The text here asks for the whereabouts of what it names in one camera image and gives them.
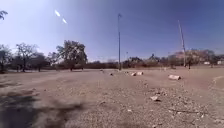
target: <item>white rock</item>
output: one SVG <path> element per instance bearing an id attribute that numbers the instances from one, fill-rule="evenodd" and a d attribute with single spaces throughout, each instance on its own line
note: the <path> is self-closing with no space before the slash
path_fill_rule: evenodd
<path id="1" fill-rule="evenodd" d="M 131 76 L 136 76 L 136 72 L 134 72 L 134 73 L 131 73 Z"/>
<path id="2" fill-rule="evenodd" d="M 152 125 L 152 128 L 156 128 L 156 125 Z"/>
<path id="3" fill-rule="evenodd" d="M 172 79 L 172 80 L 180 80 L 181 79 L 180 76 L 176 76 L 176 75 L 169 75 L 168 77 L 169 77 L 169 79 Z"/>
<path id="4" fill-rule="evenodd" d="M 159 101 L 159 97 L 158 96 L 152 96 L 152 97 L 150 97 L 153 101 Z"/>
<path id="5" fill-rule="evenodd" d="M 143 72 L 137 72 L 137 75 L 141 76 L 141 75 L 143 75 Z"/>

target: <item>gravel lot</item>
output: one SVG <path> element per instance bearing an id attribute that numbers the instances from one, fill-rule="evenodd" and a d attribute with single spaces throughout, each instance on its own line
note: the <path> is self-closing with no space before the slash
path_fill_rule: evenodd
<path id="1" fill-rule="evenodd" d="M 224 127 L 223 68 L 142 71 L 1 75 L 0 128 Z"/>

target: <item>light pole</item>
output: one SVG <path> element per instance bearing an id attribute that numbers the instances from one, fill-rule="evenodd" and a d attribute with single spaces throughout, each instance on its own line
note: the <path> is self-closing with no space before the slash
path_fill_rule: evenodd
<path id="1" fill-rule="evenodd" d="M 180 25 L 180 21 L 179 20 L 178 20 L 178 25 L 179 25 L 179 29 L 180 29 L 182 47 L 183 47 L 183 52 L 184 52 L 184 67 L 186 67 L 186 53 L 185 53 L 184 35 L 183 35 L 182 27 Z"/>
<path id="2" fill-rule="evenodd" d="M 119 41 L 119 70 L 121 70 L 121 33 L 120 33 L 120 18 L 121 18 L 121 14 L 118 14 L 118 41 Z"/>

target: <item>blue sky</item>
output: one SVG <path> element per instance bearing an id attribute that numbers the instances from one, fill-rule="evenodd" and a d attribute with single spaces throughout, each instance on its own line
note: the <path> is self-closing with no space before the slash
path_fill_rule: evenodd
<path id="1" fill-rule="evenodd" d="M 0 0 L 9 14 L 0 21 L 0 44 L 36 44 L 56 51 L 64 40 L 86 45 L 88 59 L 118 59 L 117 15 L 121 18 L 121 55 L 148 58 L 181 50 L 177 20 L 186 49 L 224 52 L 223 0 Z"/>

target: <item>boulder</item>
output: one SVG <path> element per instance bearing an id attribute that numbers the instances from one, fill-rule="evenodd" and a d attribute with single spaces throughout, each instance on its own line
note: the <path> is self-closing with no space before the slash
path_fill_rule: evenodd
<path id="1" fill-rule="evenodd" d="M 180 80 L 181 79 L 180 76 L 176 76 L 176 75 L 169 75 L 168 78 L 172 79 L 172 80 Z"/>
<path id="2" fill-rule="evenodd" d="M 143 72 L 137 72 L 137 75 L 141 76 L 141 75 L 143 75 Z"/>
<path id="3" fill-rule="evenodd" d="M 134 72 L 134 73 L 131 73 L 131 76 L 136 76 L 137 74 L 136 74 L 136 72 Z"/>

